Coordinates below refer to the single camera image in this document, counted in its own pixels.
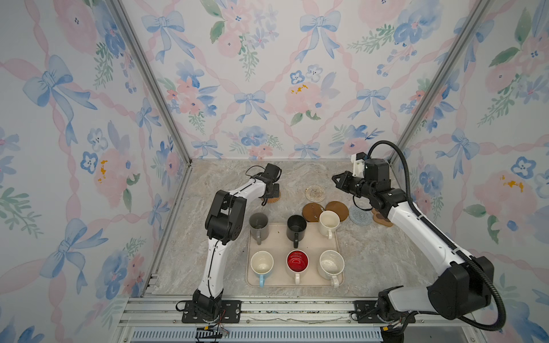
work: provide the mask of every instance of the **woven coaster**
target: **woven coaster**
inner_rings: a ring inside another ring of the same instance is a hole
[[[322,212],[324,212],[324,208],[322,207],[322,205],[317,203],[308,203],[307,205],[303,206],[301,215],[303,215],[303,218],[305,218],[305,220],[310,223],[318,223],[320,214]]]
[[[322,186],[314,184],[305,189],[305,197],[310,201],[319,203],[326,197],[326,192],[324,192],[324,188]]]
[[[367,226],[373,222],[372,212],[362,211],[354,205],[349,209],[349,218],[353,223],[360,226]]]
[[[391,227],[393,226],[394,224],[391,223],[388,219],[385,219],[381,213],[379,213],[378,211],[376,211],[376,209],[373,209],[372,210],[372,214],[373,214],[373,218],[374,218],[374,221],[378,224],[381,224],[381,225],[385,225],[387,227]]]
[[[267,199],[268,204],[276,203],[280,200],[280,197],[282,196],[282,192],[278,191],[278,198],[269,198]]]
[[[345,221],[349,216],[349,209],[340,201],[330,201],[328,205],[326,205],[326,211],[337,213],[340,221]]]

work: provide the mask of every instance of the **mug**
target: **mug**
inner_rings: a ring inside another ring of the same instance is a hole
[[[305,236],[305,229],[307,228],[307,221],[300,215],[293,215],[288,218],[288,228],[286,229],[286,236],[289,240],[294,242],[294,249],[298,248],[299,241]]]
[[[328,237],[328,239],[332,239],[335,233],[335,230],[337,230],[339,226],[338,214],[333,211],[324,211],[320,214],[318,221],[320,222],[318,231],[322,235]]]
[[[261,241],[269,236],[267,224],[268,218],[263,213],[254,213],[250,216],[250,235],[255,238],[257,245],[261,245]]]
[[[251,257],[251,270],[259,277],[259,287],[263,287],[265,279],[271,275],[274,264],[273,256],[267,251],[258,251]]]
[[[292,250],[286,257],[286,271],[294,279],[295,285],[299,285],[300,279],[307,271],[309,257],[301,250]]]
[[[334,250],[326,250],[320,255],[318,261],[318,273],[321,277],[332,281],[332,287],[339,287],[338,275],[343,273],[345,260],[340,253]]]

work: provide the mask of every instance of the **wall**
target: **wall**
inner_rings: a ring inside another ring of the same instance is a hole
[[[183,163],[102,1],[2,2],[0,32],[0,342],[105,342]]]
[[[122,2],[193,157],[317,159],[396,142],[475,1]]]
[[[507,324],[490,342],[549,341],[548,11],[495,0],[405,151],[420,209],[495,266]]]

